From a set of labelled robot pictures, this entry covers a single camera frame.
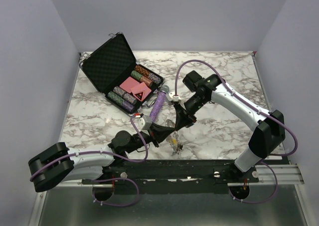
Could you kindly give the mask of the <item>round metal keyring disc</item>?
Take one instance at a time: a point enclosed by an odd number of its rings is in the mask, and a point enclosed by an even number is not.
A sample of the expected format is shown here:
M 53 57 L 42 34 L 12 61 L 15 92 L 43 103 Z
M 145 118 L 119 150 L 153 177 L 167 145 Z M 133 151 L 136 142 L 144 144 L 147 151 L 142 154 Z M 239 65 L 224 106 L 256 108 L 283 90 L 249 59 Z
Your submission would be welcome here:
M 169 119 L 165 121 L 165 125 L 171 128 L 175 127 L 175 123 Z M 183 149 L 183 145 L 178 137 L 178 132 L 174 131 L 166 138 L 166 141 L 169 142 L 170 146 L 172 147 L 172 155 L 178 155 L 180 151 Z

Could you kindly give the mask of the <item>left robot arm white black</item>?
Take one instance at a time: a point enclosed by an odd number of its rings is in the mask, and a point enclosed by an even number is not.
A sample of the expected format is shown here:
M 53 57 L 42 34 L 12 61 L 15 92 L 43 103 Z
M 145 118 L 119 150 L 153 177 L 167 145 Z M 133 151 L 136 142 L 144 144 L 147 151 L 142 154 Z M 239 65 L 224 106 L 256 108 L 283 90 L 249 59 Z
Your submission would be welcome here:
M 147 133 L 142 131 L 130 134 L 118 132 L 111 142 L 93 150 L 68 148 L 64 142 L 58 142 L 28 161 L 31 177 L 37 193 L 48 191 L 59 183 L 69 180 L 97 180 L 106 183 L 111 176 L 110 165 L 122 161 L 131 161 L 127 153 L 131 153 L 149 143 L 157 145 L 164 141 L 174 129 L 150 125 Z

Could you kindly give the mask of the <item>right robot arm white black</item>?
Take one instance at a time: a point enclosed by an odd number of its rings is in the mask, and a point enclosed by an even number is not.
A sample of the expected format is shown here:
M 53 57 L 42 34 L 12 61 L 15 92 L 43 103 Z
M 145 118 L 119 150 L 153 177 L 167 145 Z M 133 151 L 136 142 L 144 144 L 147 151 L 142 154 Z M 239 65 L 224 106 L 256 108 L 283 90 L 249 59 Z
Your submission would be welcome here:
M 216 74 L 203 78 L 193 70 L 186 75 L 183 83 L 194 95 L 183 105 L 174 103 L 176 131 L 192 126 L 196 122 L 196 112 L 211 101 L 229 110 L 253 132 L 248 148 L 229 170 L 233 181 L 240 182 L 246 178 L 249 169 L 268 157 L 285 140 L 285 129 L 282 126 L 284 116 L 280 111 L 270 112 L 244 97 L 237 99 L 227 90 L 228 85 L 223 85 Z

